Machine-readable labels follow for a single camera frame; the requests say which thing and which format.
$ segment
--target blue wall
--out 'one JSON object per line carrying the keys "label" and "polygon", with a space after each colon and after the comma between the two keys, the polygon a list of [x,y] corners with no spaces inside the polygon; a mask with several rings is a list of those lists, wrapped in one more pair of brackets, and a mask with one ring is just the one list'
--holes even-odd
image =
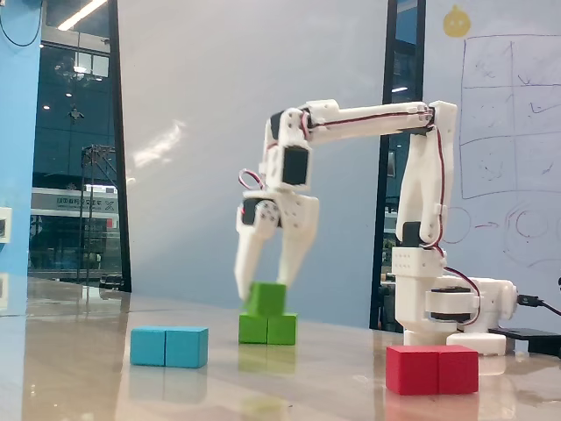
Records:
{"label": "blue wall", "polygon": [[[35,35],[40,0],[9,0],[0,8],[4,30],[17,43]],[[28,47],[14,46],[0,32],[0,206],[13,209],[11,243],[0,251],[0,272],[11,275],[10,295],[20,296],[27,273],[29,217],[40,34]]]}

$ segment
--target ceiling light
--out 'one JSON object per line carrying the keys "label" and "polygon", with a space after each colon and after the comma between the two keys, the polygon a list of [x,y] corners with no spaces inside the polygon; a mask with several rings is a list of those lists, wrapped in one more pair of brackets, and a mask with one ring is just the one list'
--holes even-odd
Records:
{"label": "ceiling light", "polygon": [[92,0],[84,7],[82,7],[79,11],[77,11],[74,15],[70,18],[65,20],[59,25],[59,29],[61,31],[67,31],[80,22],[82,19],[87,17],[92,11],[95,11],[99,6],[102,4],[107,3],[107,0]]}

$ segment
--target green block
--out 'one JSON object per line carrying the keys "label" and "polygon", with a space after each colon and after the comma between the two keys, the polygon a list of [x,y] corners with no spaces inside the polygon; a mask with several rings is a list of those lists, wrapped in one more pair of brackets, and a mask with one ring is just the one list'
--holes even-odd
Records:
{"label": "green block", "polygon": [[249,301],[246,304],[248,314],[269,318],[284,313],[287,294],[286,285],[279,283],[254,283]]}
{"label": "green block", "polygon": [[238,342],[240,344],[266,344],[267,320],[261,316],[239,315]]}
{"label": "green block", "polygon": [[287,313],[269,318],[266,342],[269,345],[296,345],[296,322],[298,315]]}

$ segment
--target table surface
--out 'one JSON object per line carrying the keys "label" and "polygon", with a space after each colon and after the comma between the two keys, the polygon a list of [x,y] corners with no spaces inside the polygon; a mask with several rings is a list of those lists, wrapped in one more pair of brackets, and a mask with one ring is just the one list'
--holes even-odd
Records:
{"label": "table surface", "polygon": [[[26,314],[0,312],[2,421],[561,419],[554,357],[485,358],[474,395],[397,396],[398,334],[301,321],[297,346],[248,346],[235,310],[33,279],[28,296]],[[208,326],[208,366],[131,367],[139,325]]]}

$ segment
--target red block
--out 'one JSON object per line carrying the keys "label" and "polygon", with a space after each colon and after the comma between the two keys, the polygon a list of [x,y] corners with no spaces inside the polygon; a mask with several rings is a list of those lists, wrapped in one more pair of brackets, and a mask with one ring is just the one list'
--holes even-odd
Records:
{"label": "red block", "polygon": [[463,395],[479,390],[479,358],[460,345],[442,346],[438,356],[438,393]]}
{"label": "red block", "polygon": [[399,395],[464,395],[479,389],[479,359],[465,346],[389,346],[386,387]]}
{"label": "red block", "polygon": [[389,346],[386,387],[399,395],[436,395],[438,348],[440,346]]}

